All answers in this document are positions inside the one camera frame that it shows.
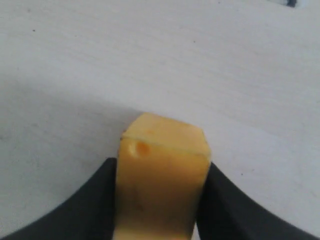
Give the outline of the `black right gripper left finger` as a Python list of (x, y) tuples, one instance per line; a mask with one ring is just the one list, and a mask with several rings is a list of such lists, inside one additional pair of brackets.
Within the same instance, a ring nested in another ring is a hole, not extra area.
[(5, 240), (111, 240), (115, 223), (116, 158), (107, 158), (69, 199)]

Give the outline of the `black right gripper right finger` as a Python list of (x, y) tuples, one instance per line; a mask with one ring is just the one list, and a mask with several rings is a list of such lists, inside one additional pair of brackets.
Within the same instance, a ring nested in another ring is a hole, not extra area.
[(202, 240), (315, 240), (316, 236), (274, 215), (210, 164), (198, 205)]

